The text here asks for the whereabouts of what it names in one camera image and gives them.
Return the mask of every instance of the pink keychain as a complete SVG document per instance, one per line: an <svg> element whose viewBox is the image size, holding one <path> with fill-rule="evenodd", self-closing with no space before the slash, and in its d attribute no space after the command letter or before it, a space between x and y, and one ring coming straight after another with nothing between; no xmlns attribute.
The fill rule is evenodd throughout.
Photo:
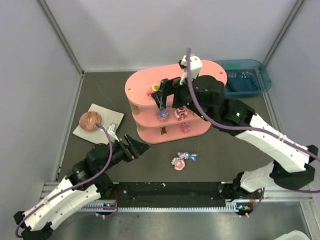
<svg viewBox="0 0 320 240"><path fill-rule="evenodd" d="M174 170L177 171L181 171L182 169L184 169L184 167L186 166L185 164L185 160L183 158L180 157L175 157L172 161L171 164L174 165Z"/></svg>
<svg viewBox="0 0 320 240"><path fill-rule="evenodd" d="M190 132L190 127L188 125L188 123L184 122L184 123L181 123L180 125L180 131L184 134L187 134L188 132Z"/></svg>

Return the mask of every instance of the shelf tier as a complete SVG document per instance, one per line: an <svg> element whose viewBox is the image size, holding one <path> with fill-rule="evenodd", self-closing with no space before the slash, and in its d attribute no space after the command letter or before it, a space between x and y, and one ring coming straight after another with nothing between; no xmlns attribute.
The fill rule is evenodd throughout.
<svg viewBox="0 0 320 240"><path fill-rule="evenodd" d="M217 63L209 60L201 60L202 69L199 76L210 75L218 81L227 83L226 71ZM152 97L147 95L147 91L154 84L160 85L162 79L173 79L181 77L184 71L179 64L158 66L147 68L132 74L125 83L125 94L135 109L150 108L156 106ZM172 104L174 96L167 97L167 105Z"/></svg>
<svg viewBox="0 0 320 240"><path fill-rule="evenodd" d="M211 124L210 122L204 121L201 118L188 122L190 126L190 131L188 133L183 133L180 131L180 124L167 126L165 129L166 134L161 135L161 128L140 128L137 129L140 138L149 144L159 144L164 142L169 142L178 139L190 138L204 134L209 130Z"/></svg>
<svg viewBox="0 0 320 240"><path fill-rule="evenodd" d="M193 116L191 111L188 110L187 118L178 121L175 116L175 108L168 108L168 120L167 121L160 121L157 118L157 112L159 112L158 107L150 107L150 108L140 108L139 114L133 115L134 120L145 128L160 128L175 124L187 123L195 120L202 120L199 116Z"/></svg>

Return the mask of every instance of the white panel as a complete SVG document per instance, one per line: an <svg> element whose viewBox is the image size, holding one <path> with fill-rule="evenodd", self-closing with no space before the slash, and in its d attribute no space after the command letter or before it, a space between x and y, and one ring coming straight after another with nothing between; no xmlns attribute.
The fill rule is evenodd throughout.
<svg viewBox="0 0 320 240"><path fill-rule="evenodd" d="M85 71L263 61L295 0L46 0Z"/></svg>
<svg viewBox="0 0 320 240"><path fill-rule="evenodd" d="M320 1L308 0L268 65L270 95L284 134L320 147ZM320 189L320 163L311 187ZM320 213L320 196L314 196Z"/></svg>
<svg viewBox="0 0 320 240"><path fill-rule="evenodd" d="M0 1L0 233L52 181L80 76L35 0Z"/></svg>

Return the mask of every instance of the toy figure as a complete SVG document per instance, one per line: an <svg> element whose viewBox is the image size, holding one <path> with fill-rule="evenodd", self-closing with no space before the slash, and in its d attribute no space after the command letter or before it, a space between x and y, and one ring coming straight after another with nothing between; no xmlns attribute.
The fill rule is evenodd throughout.
<svg viewBox="0 0 320 240"><path fill-rule="evenodd" d="M184 123L181 123L180 125L180 131L184 134L188 133L190 131L190 127L188 125L188 123L184 122Z"/></svg>
<svg viewBox="0 0 320 240"><path fill-rule="evenodd" d="M181 106L174 111L174 115L176 116L178 121L181 121L182 119L185 119L187 117L188 111L184 106Z"/></svg>
<svg viewBox="0 0 320 240"><path fill-rule="evenodd" d="M167 130L165 126L161 128L161 135L163 134L167 134Z"/></svg>
<svg viewBox="0 0 320 240"><path fill-rule="evenodd" d="M174 170L177 171L181 171L182 169L184 169L184 167L186 166L185 164L185 160L183 158L180 157L175 157L172 161L171 164L174 165Z"/></svg>
<svg viewBox="0 0 320 240"><path fill-rule="evenodd" d="M168 115L169 115L169 112L167 111L168 108L170 108L170 106L167 106L165 109L156 113L156 118L161 122L165 122L168 120Z"/></svg>
<svg viewBox="0 0 320 240"><path fill-rule="evenodd" d="M178 156L180 159L191 159L193 161L196 160L196 157L198 157L198 154L190 154L188 152L178 152Z"/></svg>

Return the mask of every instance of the round toy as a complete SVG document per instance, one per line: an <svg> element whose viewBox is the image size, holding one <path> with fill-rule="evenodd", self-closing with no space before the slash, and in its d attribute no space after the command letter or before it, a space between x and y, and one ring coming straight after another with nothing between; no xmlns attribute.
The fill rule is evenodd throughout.
<svg viewBox="0 0 320 240"><path fill-rule="evenodd" d="M175 157L171 161L171 164L174 165L173 169L177 170L177 171L181 171L186 166L185 160L183 158L180 158L180 157Z"/></svg>
<svg viewBox="0 0 320 240"><path fill-rule="evenodd" d="M83 130L93 131L97 129L96 123L101 123L102 118L99 113L96 111L87 111L85 112L79 120L79 126Z"/></svg>

